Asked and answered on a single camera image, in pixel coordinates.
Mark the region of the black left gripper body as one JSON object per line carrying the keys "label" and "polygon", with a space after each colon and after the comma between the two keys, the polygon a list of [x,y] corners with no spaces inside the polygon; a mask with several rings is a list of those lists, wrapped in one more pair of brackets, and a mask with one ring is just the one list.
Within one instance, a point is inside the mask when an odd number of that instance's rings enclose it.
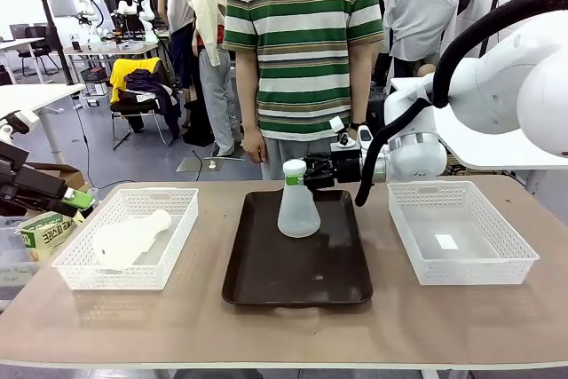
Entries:
{"label": "black left gripper body", "polygon": [[27,151],[1,142],[1,202],[44,212],[46,202],[61,202],[67,184],[26,165],[27,158]]}

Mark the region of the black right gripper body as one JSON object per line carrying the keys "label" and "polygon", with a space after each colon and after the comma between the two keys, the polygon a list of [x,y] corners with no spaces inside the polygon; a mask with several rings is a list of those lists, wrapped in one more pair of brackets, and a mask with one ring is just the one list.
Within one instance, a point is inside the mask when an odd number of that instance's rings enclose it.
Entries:
{"label": "black right gripper body", "polygon": [[338,149],[331,152],[333,177],[338,184],[355,183],[361,180],[361,149]]}

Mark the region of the person's right hand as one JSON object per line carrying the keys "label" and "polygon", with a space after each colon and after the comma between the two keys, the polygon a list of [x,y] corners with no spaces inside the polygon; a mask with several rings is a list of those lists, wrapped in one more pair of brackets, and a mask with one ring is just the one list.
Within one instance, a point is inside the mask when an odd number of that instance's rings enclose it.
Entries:
{"label": "person's right hand", "polygon": [[248,157],[254,163],[262,163],[267,160],[267,150],[264,137],[256,126],[248,126],[244,128],[242,146]]}

